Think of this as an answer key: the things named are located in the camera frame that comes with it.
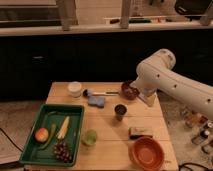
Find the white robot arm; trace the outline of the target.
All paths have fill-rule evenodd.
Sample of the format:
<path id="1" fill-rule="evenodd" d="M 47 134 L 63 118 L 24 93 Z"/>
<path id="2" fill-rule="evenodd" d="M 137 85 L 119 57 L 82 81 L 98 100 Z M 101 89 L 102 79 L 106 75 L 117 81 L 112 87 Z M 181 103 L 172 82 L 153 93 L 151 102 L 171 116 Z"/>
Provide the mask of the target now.
<path id="1" fill-rule="evenodd" d="M 173 72 L 175 63 L 170 50 L 159 49 L 137 65 L 131 86 L 145 103 L 159 89 L 213 121 L 213 87 Z"/>

